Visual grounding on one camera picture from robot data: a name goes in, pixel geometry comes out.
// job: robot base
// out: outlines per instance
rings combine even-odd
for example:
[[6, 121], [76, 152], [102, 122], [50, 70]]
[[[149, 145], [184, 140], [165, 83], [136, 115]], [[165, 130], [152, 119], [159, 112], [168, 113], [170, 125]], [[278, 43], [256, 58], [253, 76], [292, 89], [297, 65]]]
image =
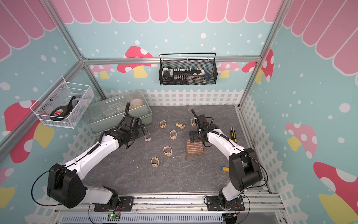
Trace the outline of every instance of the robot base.
[[[132, 210], [133, 198], [134, 197], [119, 197], [119, 199], [120, 199], [119, 205], [121, 205], [120, 203], [122, 202], [121, 211], [131, 211]], [[108, 209], [106, 209], [101, 204], [95, 204], [94, 211], [108, 211]]]
[[[232, 207], [229, 210], [225, 210], [220, 206], [219, 196], [206, 196], [207, 204], [208, 204], [208, 211], [235, 211], [235, 208]], [[236, 200], [236, 203], [239, 204], [240, 209], [237, 207], [237, 204], [234, 203], [234, 206], [236, 206], [237, 211], [244, 211], [245, 206], [242, 201], [242, 197], [238, 197]]]

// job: black cable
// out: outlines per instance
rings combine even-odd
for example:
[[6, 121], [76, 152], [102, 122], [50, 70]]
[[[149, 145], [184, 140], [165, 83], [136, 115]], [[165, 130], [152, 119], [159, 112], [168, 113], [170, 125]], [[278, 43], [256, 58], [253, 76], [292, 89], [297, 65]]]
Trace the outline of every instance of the black cable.
[[246, 214], [245, 218], [241, 222], [239, 222], [237, 224], [243, 223], [245, 221], [245, 219], [247, 218], [248, 214], [250, 213], [250, 208], [251, 208], [250, 199], [244, 194], [241, 194], [241, 196], [245, 196], [248, 199], [248, 211], [247, 211], [247, 214]]
[[92, 220], [91, 220], [91, 218], [90, 218], [90, 216], [89, 216], [89, 215], [90, 215], [90, 212], [89, 212], [89, 211], [90, 211], [90, 209], [89, 209], [90, 207], [91, 207], [91, 204], [89, 204], [89, 206], [88, 206], [88, 219], [92, 222]]
[[210, 122], [210, 125], [212, 125], [212, 124], [213, 124], [213, 122], [214, 122], [214, 119], [213, 119], [212, 117], [205, 117], [205, 118], [211, 118], [211, 122]]
[[45, 173], [50, 172], [50, 171], [63, 170], [63, 169], [66, 169], [67, 167], [72, 166], [73, 164], [68, 165], [68, 166], [66, 166], [66, 167], [63, 167], [63, 168], [61, 168], [61, 169], [48, 170], [48, 171], [44, 172], [43, 174], [41, 174], [41, 175], [35, 180], [35, 182], [33, 183], [32, 187], [31, 187], [31, 197], [32, 197], [32, 200], [33, 200], [36, 204], [41, 205], [41, 206], [45, 206], [45, 207], [52, 207], [52, 206], [61, 205], [61, 203], [58, 203], [58, 204], [56, 204], [56, 205], [43, 205], [43, 204], [38, 203], [38, 202], [35, 200], [34, 194], [33, 194], [34, 186], [35, 186], [35, 183], [37, 182], [37, 180], [38, 180], [40, 177], [42, 177], [42, 175], [44, 175]]

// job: brown fabric pad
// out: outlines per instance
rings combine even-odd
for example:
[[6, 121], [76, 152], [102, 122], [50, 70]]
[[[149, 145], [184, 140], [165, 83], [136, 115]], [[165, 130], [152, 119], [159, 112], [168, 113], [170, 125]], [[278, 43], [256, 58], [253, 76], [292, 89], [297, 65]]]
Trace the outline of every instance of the brown fabric pad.
[[188, 156], [202, 155], [204, 154], [203, 142], [191, 143], [190, 140], [187, 139], [185, 141], [185, 150], [187, 152], [185, 159], [187, 159]]

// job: mushroom wall decal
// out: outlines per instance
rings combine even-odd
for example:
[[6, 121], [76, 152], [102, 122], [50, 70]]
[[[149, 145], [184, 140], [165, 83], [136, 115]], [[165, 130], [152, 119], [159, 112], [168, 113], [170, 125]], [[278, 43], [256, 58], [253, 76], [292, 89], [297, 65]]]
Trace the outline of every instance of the mushroom wall decal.
[[[152, 58], [153, 56], [148, 51], [137, 46], [131, 46], [124, 58]], [[157, 67], [158, 64], [132, 64], [132, 65], [118, 65], [117, 70], [122, 73], [129, 72], [133, 69], [135, 78], [145, 78], [148, 74], [144, 70], [144, 66]]]
[[[4, 112], [6, 131], [3, 135], [11, 132], [16, 125], [30, 112], [30, 106], [36, 101], [21, 101], [9, 106]], [[53, 128], [47, 127], [37, 121], [23, 138], [15, 145], [10, 152], [11, 160], [14, 163], [24, 162], [29, 156], [33, 140], [37, 140], [41, 147], [46, 148], [55, 135]]]
[[[247, 63], [243, 68], [242, 71], [243, 72], [251, 72], [254, 70], [255, 68], [255, 62], [249, 62]], [[257, 84], [261, 84], [261, 78], [263, 76], [263, 74], [265, 74], [266, 77], [266, 81], [270, 82], [271, 78], [272, 78], [272, 73], [274, 72], [274, 52], [270, 49], [270, 51], [268, 52], [268, 55], [265, 59], [265, 61], [263, 62], [263, 65], [256, 77], [256, 83]]]
[[101, 79], [110, 78], [106, 71], [115, 71], [111, 65], [91, 65], [89, 68], [91, 69], [95, 77], [98, 77], [99, 74]]
[[358, 179], [333, 166], [315, 162], [313, 170], [333, 195], [319, 194], [329, 217], [337, 224], [358, 221]]
[[220, 63], [216, 66], [218, 73], [220, 74], [219, 78], [227, 78], [229, 77], [229, 70], [231, 71], [239, 71], [239, 63], [237, 62], [226, 62], [226, 63]]
[[302, 145], [309, 159], [314, 157], [317, 150], [317, 137], [314, 129], [308, 125], [286, 123], [285, 134], [290, 133], [292, 138], [287, 142], [293, 151], [297, 151]]
[[[13, 168], [0, 168], [0, 186], [14, 172]], [[5, 208], [15, 195], [14, 187], [0, 187], [0, 208]]]

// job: clear plastic storage box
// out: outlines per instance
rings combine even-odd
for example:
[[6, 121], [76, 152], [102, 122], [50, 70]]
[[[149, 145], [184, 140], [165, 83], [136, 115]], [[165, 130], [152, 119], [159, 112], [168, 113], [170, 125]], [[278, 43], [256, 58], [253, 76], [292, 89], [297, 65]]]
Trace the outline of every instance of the clear plastic storage box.
[[89, 105], [84, 114], [92, 136], [115, 127], [123, 118], [127, 102], [129, 114], [139, 117], [144, 124], [153, 121], [152, 110], [141, 90], [135, 90]]

